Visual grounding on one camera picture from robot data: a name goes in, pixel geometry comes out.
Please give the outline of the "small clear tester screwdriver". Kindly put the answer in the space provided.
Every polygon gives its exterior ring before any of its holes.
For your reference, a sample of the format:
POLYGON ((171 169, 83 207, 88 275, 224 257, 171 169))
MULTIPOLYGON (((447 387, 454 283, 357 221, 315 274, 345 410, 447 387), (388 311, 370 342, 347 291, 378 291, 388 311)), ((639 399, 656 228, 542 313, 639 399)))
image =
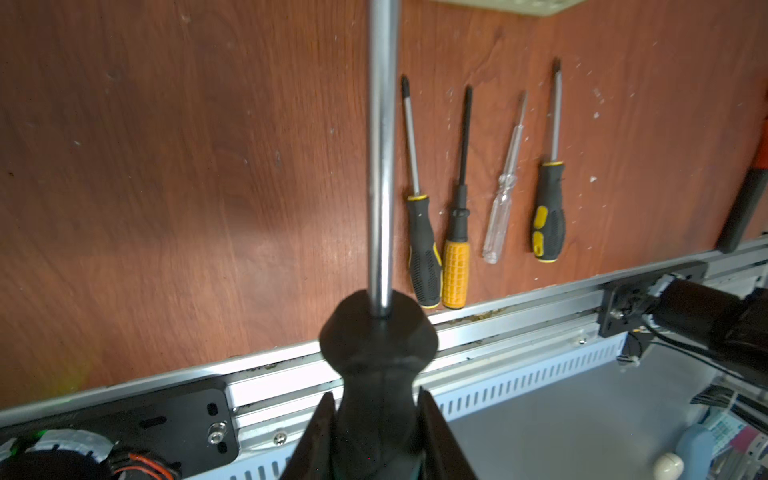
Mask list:
POLYGON ((528 93, 523 90, 519 97, 517 116, 504 168, 498 179, 498 189, 493 201, 485 236, 482 256, 488 264, 497 264, 504 248, 512 205, 511 196, 517 180, 516 170, 524 130, 524 118, 527 111, 527 100, 528 93))

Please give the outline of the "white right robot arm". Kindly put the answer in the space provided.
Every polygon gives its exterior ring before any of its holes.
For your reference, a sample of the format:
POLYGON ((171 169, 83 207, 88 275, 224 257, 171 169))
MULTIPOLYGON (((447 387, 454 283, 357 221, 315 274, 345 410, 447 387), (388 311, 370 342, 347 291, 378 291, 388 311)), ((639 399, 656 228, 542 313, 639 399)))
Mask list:
POLYGON ((767 290, 744 298, 676 279, 650 310, 654 322, 704 347, 704 352, 746 380, 767 384, 767 290))

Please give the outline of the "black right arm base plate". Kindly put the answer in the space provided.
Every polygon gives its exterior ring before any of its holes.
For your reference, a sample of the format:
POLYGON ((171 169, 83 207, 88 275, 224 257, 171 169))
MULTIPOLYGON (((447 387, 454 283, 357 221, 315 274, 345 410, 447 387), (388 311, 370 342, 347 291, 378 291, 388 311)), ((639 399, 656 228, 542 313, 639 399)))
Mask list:
POLYGON ((599 335, 609 338, 638 328, 667 283, 682 279, 701 284, 707 269, 703 261, 690 261, 608 282, 598 311, 599 335))

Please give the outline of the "orange handled black screwdriver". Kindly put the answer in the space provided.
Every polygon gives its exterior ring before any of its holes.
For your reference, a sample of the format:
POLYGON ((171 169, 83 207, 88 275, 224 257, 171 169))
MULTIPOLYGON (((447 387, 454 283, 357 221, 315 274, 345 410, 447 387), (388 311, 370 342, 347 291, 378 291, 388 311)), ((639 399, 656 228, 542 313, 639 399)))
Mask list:
POLYGON ((442 303, 449 309, 461 309, 466 305, 469 285, 470 244, 466 183, 467 160, 470 143, 470 124, 473 88, 465 89, 462 117, 462 135, 459 173, 450 208, 449 225, 444 244, 444 271, 442 303))

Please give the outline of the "black yellow small screwdriver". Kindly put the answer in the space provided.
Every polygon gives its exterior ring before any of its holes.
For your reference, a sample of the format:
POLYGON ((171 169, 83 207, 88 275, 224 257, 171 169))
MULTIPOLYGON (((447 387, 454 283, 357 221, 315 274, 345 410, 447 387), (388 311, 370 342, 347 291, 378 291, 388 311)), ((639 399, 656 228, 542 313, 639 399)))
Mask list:
POLYGON ((409 228, 408 269, 417 302, 423 308, 432 309, 441 301, 442 262, 429 219, 429 196, 421 190, 410 83, 406 75, 401 77, 401 93, 412 185, 412 194, 406 201, 409 228))

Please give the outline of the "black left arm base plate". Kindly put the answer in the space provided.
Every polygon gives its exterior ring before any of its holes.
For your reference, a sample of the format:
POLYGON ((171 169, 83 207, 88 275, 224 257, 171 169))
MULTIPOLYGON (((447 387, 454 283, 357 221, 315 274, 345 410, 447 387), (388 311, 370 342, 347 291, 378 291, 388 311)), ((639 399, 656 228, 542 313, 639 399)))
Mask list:
POLYGON ((157 454, 183 478, 227 465, 239 454, 224 382, 214 379, 18 421, 3 427, 1 437, 53 429, 84 430, 117 447, 157 454))

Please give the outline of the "green black screwdriver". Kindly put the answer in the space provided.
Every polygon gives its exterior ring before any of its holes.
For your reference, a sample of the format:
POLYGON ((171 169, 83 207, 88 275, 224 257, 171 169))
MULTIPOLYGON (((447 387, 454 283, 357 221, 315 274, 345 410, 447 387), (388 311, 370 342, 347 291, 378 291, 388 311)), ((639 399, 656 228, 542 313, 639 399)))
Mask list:
POLYGON ((320 334, 344 386, 331 447, 337 479, 415 479, 422 465, 413 382, 434 358, 437 336, 418 303, 392 285, 399 24, 399 2, 369 2, 368 285, 320 334))

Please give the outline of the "aluminium front rail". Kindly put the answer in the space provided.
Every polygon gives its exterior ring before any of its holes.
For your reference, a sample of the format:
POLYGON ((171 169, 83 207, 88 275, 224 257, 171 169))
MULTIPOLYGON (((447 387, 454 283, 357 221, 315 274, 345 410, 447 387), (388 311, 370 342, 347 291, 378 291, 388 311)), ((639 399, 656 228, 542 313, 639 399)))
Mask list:
MULTIPOLYGON (((597 398, 591 425, 607 416, 611 396, 642 406, 651 382, 646 423, 675 433, 698 417, 689 396, 714 379, 712 360, 666 346, 668 330, 643 317, 638 328, 603 338, 598 311, 603 286, 624 276, 690 261, 708 269, 701 285, 739 297, 767 283, 767 241, 746 242, 734 252, 711 251, 476 304, 430 316, 438 352, 413 388, 431 393, 444 419, 477 420, 483 432, 462 438, 477 450, 502 441, 508 401, 536 390, 558 393, 575 405, 582 393, 597 398)), ((183 478, 157 454, 117 447, 84 430, 53 429, 1 437, 3 474, 22 479, 279 479, 325 393, 343 394, 343 380, 317 342, 305 342, 78 394, 4 410, 1 429, 18 421, 129 399, 201 380, 224 382, 239 445, 222 467, 183 478)))

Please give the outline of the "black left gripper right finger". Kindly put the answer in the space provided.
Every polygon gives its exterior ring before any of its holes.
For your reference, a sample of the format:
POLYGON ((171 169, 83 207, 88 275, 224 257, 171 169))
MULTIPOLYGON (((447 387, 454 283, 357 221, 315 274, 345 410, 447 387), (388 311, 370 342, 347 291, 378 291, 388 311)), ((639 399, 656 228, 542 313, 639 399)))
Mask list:
POLYGON ((419 390, 417 408, 423 447, 419 479, 477 479, 431 393, 419 390))

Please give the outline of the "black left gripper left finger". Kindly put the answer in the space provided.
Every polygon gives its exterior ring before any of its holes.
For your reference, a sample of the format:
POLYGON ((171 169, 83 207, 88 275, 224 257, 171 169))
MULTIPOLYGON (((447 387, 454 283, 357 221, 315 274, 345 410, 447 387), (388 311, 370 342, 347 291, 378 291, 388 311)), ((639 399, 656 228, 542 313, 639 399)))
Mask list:
POLYGON ((335 425, 333 394, 325 393, 314 411, 281 480, 329 480, 332 473, 332 440, 335 425))

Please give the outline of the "black yellow grip screwdriver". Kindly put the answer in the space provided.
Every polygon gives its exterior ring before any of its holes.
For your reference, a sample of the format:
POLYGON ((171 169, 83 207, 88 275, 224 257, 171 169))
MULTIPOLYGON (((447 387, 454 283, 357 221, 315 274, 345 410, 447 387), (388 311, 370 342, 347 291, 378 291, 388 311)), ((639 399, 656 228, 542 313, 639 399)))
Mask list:
POLYGON ((562 177, 564 163, 559 158, 559 141, 563 103, 563 74, 561 60, 552 66, 552 96, 550 102, 550 141, 548 153, 539 166, 536 203, 531 227, 531 247, 534 256, 544 263, 555 262, 566 238, 562 177))

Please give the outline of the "light green perforated bin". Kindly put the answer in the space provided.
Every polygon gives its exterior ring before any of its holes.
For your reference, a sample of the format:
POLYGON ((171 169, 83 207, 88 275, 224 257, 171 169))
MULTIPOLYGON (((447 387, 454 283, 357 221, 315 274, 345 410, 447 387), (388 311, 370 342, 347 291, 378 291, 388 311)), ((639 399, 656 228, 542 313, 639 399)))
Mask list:
POLYGON ((584 0, 439 0, 439 2, 523 16, 549 17, 584 3, 584 0))

